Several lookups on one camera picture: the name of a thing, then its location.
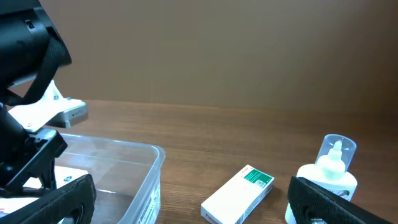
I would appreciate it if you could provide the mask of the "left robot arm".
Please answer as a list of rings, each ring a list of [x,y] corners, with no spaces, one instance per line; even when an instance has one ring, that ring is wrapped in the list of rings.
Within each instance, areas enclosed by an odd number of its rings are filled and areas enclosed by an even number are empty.
[[[55,158],[67,148],[61,134],[28,132],[8,106],[43,97],[71,56],[39,1],[1,1],[1,197],[41,197],[57,188]]]

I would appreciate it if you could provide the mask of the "white Hansaplast box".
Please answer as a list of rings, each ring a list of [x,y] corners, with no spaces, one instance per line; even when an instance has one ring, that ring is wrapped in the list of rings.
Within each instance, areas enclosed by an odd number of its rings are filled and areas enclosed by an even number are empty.
[[[70,167],[55,166],[55,181],[57,188],[63,187],[69,182],[88,174],[87,170],[75,169]],[[38,178],[31,177],[24,187],[38,189],[41,182]],[[1,198],[1,217],[4,217],[16,210],[25,207],[26,205],[36,201],[37,197],[22,197],[22,198]]]

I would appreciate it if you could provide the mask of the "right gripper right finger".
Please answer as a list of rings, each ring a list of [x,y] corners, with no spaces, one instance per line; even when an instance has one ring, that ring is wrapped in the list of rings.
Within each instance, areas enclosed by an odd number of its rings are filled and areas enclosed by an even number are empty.
[[[291,177],[288,200],[298,224],[391,224],[304,177]]]

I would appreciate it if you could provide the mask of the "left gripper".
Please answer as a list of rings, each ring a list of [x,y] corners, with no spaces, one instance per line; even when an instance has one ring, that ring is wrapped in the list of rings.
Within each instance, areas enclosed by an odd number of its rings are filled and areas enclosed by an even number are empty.
[[[1,197],[41,197],[57,188],[55,159],[67,148],[54,129],[26,131],[1,106]]]

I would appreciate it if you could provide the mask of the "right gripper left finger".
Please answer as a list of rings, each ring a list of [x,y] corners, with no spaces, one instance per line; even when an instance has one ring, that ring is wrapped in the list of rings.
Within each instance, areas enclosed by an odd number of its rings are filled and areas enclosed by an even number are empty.
[[[2,217],[1,224],[90,223],[95,200],[93,178],[86,174]]]

